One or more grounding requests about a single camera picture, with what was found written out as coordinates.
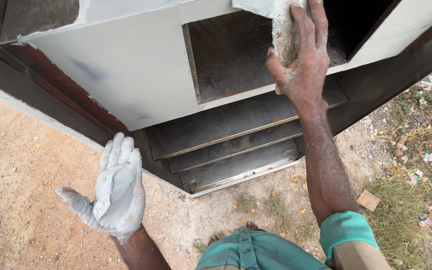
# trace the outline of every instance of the dirt ground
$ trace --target dirt ground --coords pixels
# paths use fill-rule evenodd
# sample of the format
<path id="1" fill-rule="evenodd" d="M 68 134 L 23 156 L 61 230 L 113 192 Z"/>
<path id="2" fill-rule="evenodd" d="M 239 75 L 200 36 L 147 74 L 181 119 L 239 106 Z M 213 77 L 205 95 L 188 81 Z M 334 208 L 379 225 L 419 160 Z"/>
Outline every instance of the dirt ground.
<path id="1" fill-rule="evenodd" d="M 377 171 L 393 163 L 384 139 L 371 139 L 370 134 L 384 129 L 385 107 L 335 138 L 357 195 L 361 181 L 374 179 Z M 83 224 L 54 193 L 56 187 L 70 186 L 93 198 L 99 157 L 99 151 L 0 102 L 0 269 L 127 268 L 111 239 Z M 317 228 L 303 188 L 305 174 L 301 160 L 292 168 L 195 199 L 144 175 L 143 224 L 172 269 L 194 269 L 199 257 L 195 240 L 207 243 L 211 235 L 227 234 L 243 221 L 278 232 L 274 217 L 261 203 L 272 191 L 285 201 L 296 223 Z M 243 193 L 257 199 L 254 212 L 233 207 Z M 319 231 L 308 233 L 296 242 L 324 260 Z"/>

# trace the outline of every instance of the putty-covered hand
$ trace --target putty-covered hand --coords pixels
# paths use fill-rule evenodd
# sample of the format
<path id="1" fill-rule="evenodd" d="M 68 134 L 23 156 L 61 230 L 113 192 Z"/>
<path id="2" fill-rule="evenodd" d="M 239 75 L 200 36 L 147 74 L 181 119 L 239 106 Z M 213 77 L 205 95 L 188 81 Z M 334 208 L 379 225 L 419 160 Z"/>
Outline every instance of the putty-covered hand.
<path id="1" fill-rule="evenodd" d="M 92 203 L 70 187 L 59 187 L 55 192 L 82 222 L 116 236 L 123 244 L 141 226 L 145 212 L 142 173 L 135 141 L 119 132 L 104 147 Z"/>

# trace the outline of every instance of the cardboard piece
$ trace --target cardboard piece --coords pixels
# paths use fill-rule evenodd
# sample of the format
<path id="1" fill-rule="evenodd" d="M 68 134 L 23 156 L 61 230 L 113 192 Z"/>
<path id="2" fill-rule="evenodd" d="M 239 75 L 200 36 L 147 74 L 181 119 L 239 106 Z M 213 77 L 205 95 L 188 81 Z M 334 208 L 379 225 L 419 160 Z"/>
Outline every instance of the cardboard piece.
<path id="1" fill-rule="evenodd" d="M 371 194 L 366 189 L 363 190 L 363 193 L 357 198 L 357 203 L 359 205 L 362 205 L 369 209 L 371 212 L 374 212 L 376 209 L 376 206 L 378 206 L 379 202 L 381 201 L 380 198 L 376 197 L 375 195 Z"/>

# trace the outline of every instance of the shirt sleeve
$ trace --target shirt sleeve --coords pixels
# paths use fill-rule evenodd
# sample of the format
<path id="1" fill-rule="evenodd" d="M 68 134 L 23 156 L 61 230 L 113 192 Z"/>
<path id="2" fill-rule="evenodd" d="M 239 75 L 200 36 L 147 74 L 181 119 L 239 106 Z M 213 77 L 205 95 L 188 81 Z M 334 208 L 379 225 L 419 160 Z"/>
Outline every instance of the shirt sleeve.
<path id="1" fill-rule="evenodd" d="M 320 243 L 327 256 L 326 264 L 333 269 L 386 269 L 372 260 L 381 261 L 391 269 L 379 251 L 366 218 L 360 213 L 345 211 L 326 218 L 321 224 Z M 359 267 L 354 267 L 356 261 L 361 263 Z"/>

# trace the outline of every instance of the dry grass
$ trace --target dry grass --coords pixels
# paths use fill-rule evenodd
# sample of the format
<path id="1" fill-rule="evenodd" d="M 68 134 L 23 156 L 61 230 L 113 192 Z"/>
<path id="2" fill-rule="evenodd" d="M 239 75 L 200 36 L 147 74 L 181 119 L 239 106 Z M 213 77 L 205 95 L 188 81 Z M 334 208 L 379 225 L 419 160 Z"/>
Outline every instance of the dry grass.
<path id="1" fill-rule="evenodd" d="M 254 211 L 258 207 L 256 197 L 247 193 L 239 193 L 234 200 L 237 203 L 236 211 L 252 213 L 251 209 Z"/>

